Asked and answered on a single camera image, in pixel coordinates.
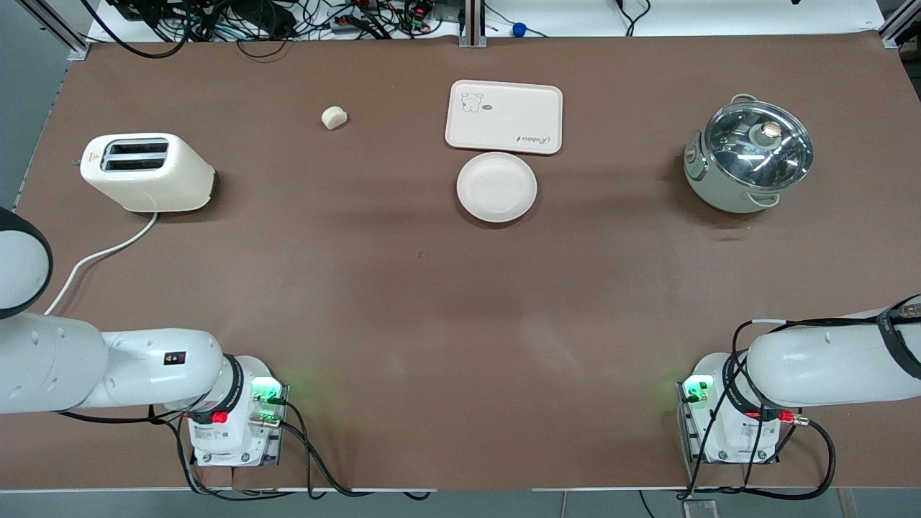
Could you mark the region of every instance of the cable connector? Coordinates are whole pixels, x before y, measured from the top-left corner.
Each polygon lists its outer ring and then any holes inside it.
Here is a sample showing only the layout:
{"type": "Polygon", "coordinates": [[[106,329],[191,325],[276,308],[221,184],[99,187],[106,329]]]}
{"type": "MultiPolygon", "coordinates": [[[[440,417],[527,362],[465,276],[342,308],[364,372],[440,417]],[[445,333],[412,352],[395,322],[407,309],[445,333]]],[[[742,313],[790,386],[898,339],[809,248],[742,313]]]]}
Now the cable connector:
{"type": "Polygon", "coordinates": [[[788,425],[809,426],[809,418],[804,418],[789,410],[781,410],[778,419],[780,419],[780,422],[787,423],[788,425]]]}

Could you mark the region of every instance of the pot handle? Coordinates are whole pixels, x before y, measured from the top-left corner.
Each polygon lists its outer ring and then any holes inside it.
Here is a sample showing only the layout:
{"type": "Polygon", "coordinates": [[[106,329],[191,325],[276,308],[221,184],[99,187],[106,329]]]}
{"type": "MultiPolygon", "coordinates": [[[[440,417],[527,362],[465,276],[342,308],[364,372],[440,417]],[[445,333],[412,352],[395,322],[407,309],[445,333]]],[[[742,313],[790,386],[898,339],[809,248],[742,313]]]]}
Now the pot handle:
{"type": "Polygon", "coordinates": [[[761,208],[771,208],[772,206],[775,206],[778,203],[780,203],[780,193],[773,193],[773,194],[770,194],[770,196],[772,197],[765,198],[763,200],[756,200],[754,196],[752,196],[752,193],[750,193],[749,191],[745,191],[745,197],[748,198],[750,202],[754,203],[755,205],[761,208]]]}
{"type": "Polygon", "coordinates": [[[733,102],[743,102],[745,100],[758,100],[758,99],[752,94],[737,93],[736,95],[732,96],[732,100],[729,101],[729,104],[732,104],[733,102]]]}

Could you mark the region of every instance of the white plate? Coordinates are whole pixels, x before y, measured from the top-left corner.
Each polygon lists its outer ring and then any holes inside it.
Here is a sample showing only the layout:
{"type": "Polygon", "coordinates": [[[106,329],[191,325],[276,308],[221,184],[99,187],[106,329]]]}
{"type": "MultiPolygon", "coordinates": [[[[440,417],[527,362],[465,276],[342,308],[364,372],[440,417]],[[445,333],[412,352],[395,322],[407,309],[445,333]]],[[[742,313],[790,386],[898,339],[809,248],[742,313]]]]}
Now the white plate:
{"type": "Polygon", "coordinates": [[[451,86],[445,140],[454,147],[553,155],[563,145],[563,92],[463,79],[451,86]]]}
{"type": "Polygon", "coordinates": [[[537,178],[524,160],[508,153],[473,157],[458,175],[458,198],[468,212],[490,223],[520,218],[537,198],[537,178]]]}

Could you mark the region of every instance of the bear logo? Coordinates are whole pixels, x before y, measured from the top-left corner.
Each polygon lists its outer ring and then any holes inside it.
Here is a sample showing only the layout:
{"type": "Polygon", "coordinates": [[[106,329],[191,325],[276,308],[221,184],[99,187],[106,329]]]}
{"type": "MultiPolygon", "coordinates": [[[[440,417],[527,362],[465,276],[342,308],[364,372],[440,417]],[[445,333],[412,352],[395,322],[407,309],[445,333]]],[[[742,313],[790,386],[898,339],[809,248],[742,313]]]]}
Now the bear logo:
{"type": "Polygon", "coordinates": [[[480,111],[480,103],[483,102],[482,93],[461,93],[460,104],[463,105],[465,112],[477,113],[480,111]]]}

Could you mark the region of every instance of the lid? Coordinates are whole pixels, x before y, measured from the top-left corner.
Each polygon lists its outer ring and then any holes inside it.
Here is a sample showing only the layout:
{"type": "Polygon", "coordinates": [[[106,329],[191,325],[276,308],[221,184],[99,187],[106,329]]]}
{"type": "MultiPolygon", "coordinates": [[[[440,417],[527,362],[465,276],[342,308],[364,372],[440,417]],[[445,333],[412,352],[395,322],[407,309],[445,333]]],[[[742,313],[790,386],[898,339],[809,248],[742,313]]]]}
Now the lid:
{"type": "Polygon", "coordinates": [[[785,189],[812,165],[812,143],[802,123],[751,96],[736,96],[717,112],[706,126],[704,141],[720,169],[755,189],[785,189]]]}

